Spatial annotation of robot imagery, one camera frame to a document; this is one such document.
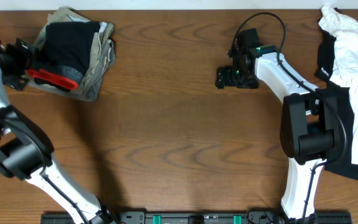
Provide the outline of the black leggings with red waistband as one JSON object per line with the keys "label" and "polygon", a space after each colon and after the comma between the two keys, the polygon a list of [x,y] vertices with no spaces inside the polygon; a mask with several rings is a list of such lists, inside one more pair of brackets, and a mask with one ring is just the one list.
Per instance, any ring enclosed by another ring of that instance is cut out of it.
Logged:
{"label": "black leggings with red waistband", "polygon": [[30,69],[37,85],[69,92],[79,87],[90,67],[98,22],[54,22],[45,28],[45,43]]}

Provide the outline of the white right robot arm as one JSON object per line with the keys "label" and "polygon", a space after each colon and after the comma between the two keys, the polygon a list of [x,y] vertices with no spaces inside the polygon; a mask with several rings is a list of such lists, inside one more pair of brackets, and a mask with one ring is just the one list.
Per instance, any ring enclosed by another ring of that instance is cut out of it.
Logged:
{"label": "white right robot arm", "polygon": [[288,174],[275,223],[338,223],[347,214],[318,213],[314,197],[324,166],[346,143],[335,96],[305,80],[274,45],[234,45],[232,65],[219,67],[216,87],[258,88],[264,82],[280,100],[280,144],[288,157]]}

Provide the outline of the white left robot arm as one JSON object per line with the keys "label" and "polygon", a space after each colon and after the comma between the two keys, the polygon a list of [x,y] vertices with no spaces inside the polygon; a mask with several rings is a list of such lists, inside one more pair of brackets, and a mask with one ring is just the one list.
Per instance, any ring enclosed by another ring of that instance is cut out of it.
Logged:
{"label": "white left robot arm", "polygon": [[68,212],[74,223],[118,223],[118,217],[97,196],[63,170],[48,136],[11,105],[2,76],[13,64],[0,46],[0,173],[43,190]]}

